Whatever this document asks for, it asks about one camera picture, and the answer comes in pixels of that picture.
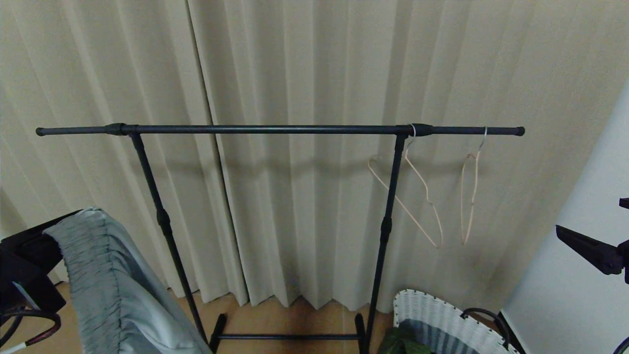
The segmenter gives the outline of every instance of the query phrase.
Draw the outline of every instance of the beige curtain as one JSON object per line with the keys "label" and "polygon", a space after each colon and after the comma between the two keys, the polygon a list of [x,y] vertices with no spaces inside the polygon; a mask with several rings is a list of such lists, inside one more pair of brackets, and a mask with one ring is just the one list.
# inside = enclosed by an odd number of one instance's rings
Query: beige curtain
{"label": "beige curtain", "polygon": [[[465,246],[460,167],[481,138],[415,140],[411,158],[445,242],[435,249],[397,205],[378,303],[389,311],[393,295],[411,287],[496,310],[555,220],[629,72],[625,2],[0,6],[3,223],[4,204],[19,215],[14,228],[98,205],[130,230],[177,294],[130,141],[42,138],[35,127],[524,125],[524,137],[484,145]],[[227,292],[253,304],[275,295],[289,305],[300,294],[315,307],[369,301],[386,190],[367,160],[378,154],[386,175],[392,137],[145,141],[191,286],[205,301]],[[398,195],[434,235],[423,186],[409,172],[404,165]]]}

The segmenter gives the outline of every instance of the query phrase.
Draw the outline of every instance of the dark green cloth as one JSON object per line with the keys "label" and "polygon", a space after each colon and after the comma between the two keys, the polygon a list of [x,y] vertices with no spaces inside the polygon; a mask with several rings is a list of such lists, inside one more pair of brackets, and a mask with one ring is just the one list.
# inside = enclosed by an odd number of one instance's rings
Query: dark green cloth
{"label": "dark green cloth", "polygon": [[393,327],[384,334],[378,354],[430,354],[430,348],[417,342],[413,332]]}

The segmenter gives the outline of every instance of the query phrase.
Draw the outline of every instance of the gray garment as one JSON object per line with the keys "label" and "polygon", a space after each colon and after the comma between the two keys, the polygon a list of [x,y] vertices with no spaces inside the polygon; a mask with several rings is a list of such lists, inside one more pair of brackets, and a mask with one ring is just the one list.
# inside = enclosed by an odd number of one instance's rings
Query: gray garment
{"label": "gray garment", "polygon": [[68,268],[83,352],[209,353],[125,228],[87,208],[46,229]]}

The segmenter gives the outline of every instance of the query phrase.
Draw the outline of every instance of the floor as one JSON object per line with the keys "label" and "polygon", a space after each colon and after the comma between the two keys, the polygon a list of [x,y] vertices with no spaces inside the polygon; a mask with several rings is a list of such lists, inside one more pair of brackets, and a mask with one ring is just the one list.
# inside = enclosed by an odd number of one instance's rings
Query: floor
{"label": "floor", "polygon": [[[70,301],[69,286],[67,283],[61,283],[57,288],[68,302],[59,311],[62,321],[61,329],[52,337],[19,351],[20,354],[81,353],[81,340],[77,329],[76,314]],[[303,298],[299,298],[288,308],[282,306],[275,298],[266,300],[255,307],[250,304],[239,307],[236,299],[231,295],[206,304],[201,302],[199,295],[195,294],[194,298],[208,337],[214,329],[216,318],[221,313],[227,313],[228,316],[226,333],[355,333],[353,320],[357,312],[349,311],[337,302],[330,302],[316,311]],[[186,300],[178,299],[177,301],[190,316]],[[358,311],[363,315],[365,322],[367,311],[367,306]],[[385,329],[391,327],[392,323],[393,314],[380,312],[376,314],[371,353],[377,352]],[[9,324],[4,324],[0,332],[3,333]],[[44,319],[24,318],[17,332],[3,346],[3,349],[31,338],[49,326],[50,322]],[[218,353],[358,353],[358,344],[355,341],[223,340],[218,347]]]}

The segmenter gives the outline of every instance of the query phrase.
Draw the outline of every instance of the white wall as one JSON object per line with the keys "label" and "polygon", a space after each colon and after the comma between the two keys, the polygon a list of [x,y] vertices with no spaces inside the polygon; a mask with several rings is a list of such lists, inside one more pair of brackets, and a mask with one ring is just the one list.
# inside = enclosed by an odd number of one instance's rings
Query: white wall
{"label": "white wall", "polygon": [[[629,197],[629,81],[557,224],[617,246],[629,239],[621,197]],[[503,314],[527,354],[612,353],[629,336],[629,285],[552,230]]]}

